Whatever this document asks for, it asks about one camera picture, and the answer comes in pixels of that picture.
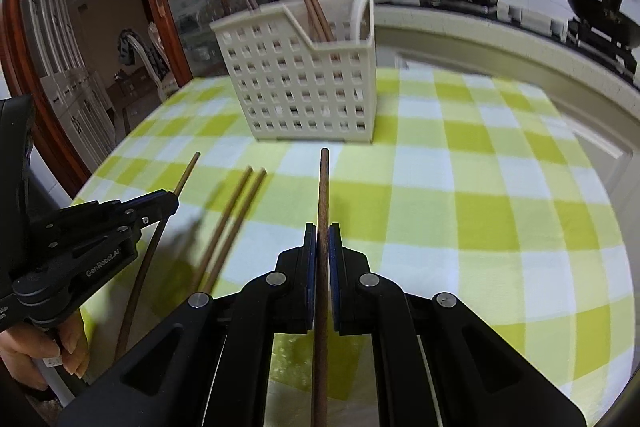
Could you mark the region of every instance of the chair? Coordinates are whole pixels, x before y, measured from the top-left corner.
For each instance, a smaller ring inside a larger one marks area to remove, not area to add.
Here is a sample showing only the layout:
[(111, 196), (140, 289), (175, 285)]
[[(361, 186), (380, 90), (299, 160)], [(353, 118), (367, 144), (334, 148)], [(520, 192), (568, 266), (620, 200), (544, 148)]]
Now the chair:
[(164, 78), (158, 78), (156, 70), (151, 66), (149, 58), (146, 56), (146, 51), (142, 44), (133, 35), (127, 35), (127, 40), (131, 43), (133, 48), (138, 52), (138, 55), (142, 59), (142, 63), (145, 65), (146, 71), (151, 79), (158, 86), (158, 96), (162, 102), (165, 102), (174, 92), (180, 89), (178, 83), (175, 80), (174, 74), (169, 71)]
[(156, 26), (155, 22), (151, 21), (149, 23), (148, 33), (149, 33), (149, 38), (151, 39), (151, 42), (153, 42), (154, 47), (156, 48), (156, 50), (158, 50), (158, 53), (164, 59), (164, 62), (166, 64), (169, 64), (169, 60), (168, 58), (166, 58), (166, 53), (164, 52), (164, 46), (162, 45), (162, 40), (160, 39), (160, 32), (158, 31), (158, 26)]

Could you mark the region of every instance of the green checkered tablecloth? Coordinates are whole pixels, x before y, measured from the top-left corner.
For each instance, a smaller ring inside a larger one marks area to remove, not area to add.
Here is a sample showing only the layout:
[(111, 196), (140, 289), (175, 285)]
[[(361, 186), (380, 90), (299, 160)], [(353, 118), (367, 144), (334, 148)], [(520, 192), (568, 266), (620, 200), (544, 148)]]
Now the green checkered tablecloth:
[[(202, 153), (143, 289), (132, 340), (186, 298), (247, 165), (268, 177), (215, 296), (239, 291), (316, 220), (320, 142), (257, 142), (227, 77), (194, 80), (111, 154), (79, 201), (172, 190)], [(634, 300), (607, 194), (532, 86), (440, 70), (378, 70), (372, 145), (330, 149), (330, 219), (345, 245), (408, 293), (458, 295), (578, 404), (590, 423), (626, 384)], [(145, 229), (140, 251), (152, 230)], [(138, 263), (83, 307), (90, 375), (110, 364)], [(267, 425), (308, 425), (311, 335), (277, 335)], [(331, 425), (375, 425), (367, 337), (330, 338)]]

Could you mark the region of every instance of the metal screw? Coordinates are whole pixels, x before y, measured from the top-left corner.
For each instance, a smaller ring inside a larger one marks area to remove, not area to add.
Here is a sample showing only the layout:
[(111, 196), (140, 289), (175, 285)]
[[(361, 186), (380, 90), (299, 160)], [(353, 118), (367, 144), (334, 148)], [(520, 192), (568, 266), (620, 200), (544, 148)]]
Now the metal screw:
[(458, 299), (455, 295), (444, 292), (436, 295), (436, 302), (443, 308), (453, 308), (458, 303)]
[(192, 294), (187, 301), (192, 308), (202, 308), (209, 302), (209, 296), (203, 292)]
[(359, 280), (363, 286), (377, 286), (380, 282), (380, 277), (374, 273), (363, 273)]
[(270, 286), (280, 286), (287, 280), (287, 276), (282, 272), (271, 272), (267, 276), (267, 284)]

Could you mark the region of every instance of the gas stove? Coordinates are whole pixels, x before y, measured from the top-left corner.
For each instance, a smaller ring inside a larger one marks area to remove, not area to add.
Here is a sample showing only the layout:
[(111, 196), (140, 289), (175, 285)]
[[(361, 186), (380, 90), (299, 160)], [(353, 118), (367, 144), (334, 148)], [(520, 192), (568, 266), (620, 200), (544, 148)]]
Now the gas stove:
[(587, 23), (572, 19), (567, 26), (566, 45), (574, 47), (610, 71), (633, 84), (638, 62), (631, 50), (597, 33)]
[(383, 6), (446, 10), (492, 20), (496, 23), (551, 39), (558, 45), (597, 62), (629, 84), (634, 83), (638, 63), (631, 50), (594, 31), (587, 23), (568, 23), (499, 0), (375, 0)]

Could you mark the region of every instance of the white cabinet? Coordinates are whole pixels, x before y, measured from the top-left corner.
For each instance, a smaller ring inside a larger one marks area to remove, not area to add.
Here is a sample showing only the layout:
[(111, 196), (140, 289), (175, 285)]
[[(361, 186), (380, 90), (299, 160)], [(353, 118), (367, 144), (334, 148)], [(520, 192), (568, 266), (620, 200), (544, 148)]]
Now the white cabinet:
[(106, 112), (111, 103), (97, 74), (82, 60), (66, 1), (29, 0), (23, 13), (34, 29), (31, 55), (49, 104), (76, 152), (94, 172), (115, 147), (115, 128)]

